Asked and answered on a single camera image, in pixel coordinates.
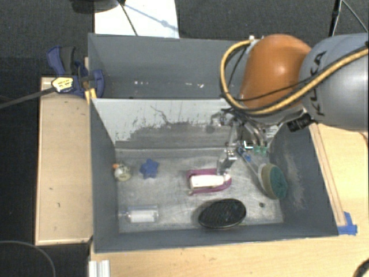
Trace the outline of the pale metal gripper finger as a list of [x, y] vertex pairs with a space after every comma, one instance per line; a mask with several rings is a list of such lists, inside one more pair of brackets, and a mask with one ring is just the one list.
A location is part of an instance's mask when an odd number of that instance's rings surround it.
[[223, 175], [229, 164], [229, 150], [225, 149], [217, 161], [217, 174]]
[[232, 165], [237, 161], [237, 156], [234, 150], [229, 149], [226, 153], [226, 159], [225, 159], [225, 172], [230, 170]]

